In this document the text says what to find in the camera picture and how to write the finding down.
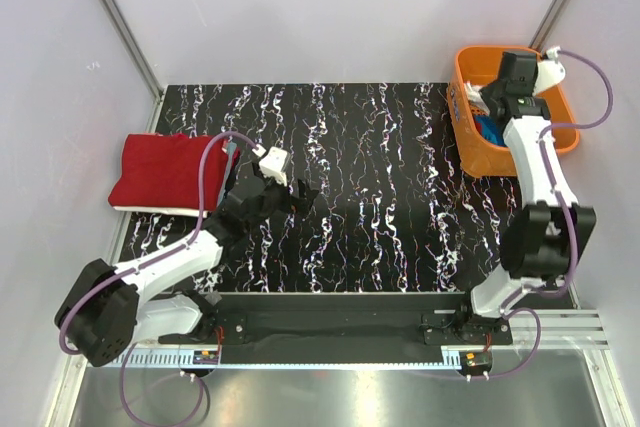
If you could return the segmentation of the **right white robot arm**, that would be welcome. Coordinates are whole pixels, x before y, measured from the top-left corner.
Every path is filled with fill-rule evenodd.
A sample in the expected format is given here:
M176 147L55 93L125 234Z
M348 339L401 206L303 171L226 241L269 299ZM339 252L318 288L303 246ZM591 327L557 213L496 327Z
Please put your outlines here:
M571 191L554 146L551 111L538 94L544 68L564 76L556 59L507 50L496 78L479 95L501 133L515 165L521 209L499 241L499 264L465 295L455 313L454 331L476 343L506 322L512 307L530 293L561 296L596 224L593 208L583 207Z

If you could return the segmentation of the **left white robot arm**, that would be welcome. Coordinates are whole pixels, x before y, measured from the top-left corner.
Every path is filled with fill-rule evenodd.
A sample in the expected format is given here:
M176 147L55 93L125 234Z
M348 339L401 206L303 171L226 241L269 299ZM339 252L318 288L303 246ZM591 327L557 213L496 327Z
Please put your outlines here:
M194 290L164 291L230 260L274 214L306 216L318 194L303 179L292 192L256 171L186 237L115 265L89 262L54 317L61 349L102 367L142 341L208 341L219 330L214 302Z

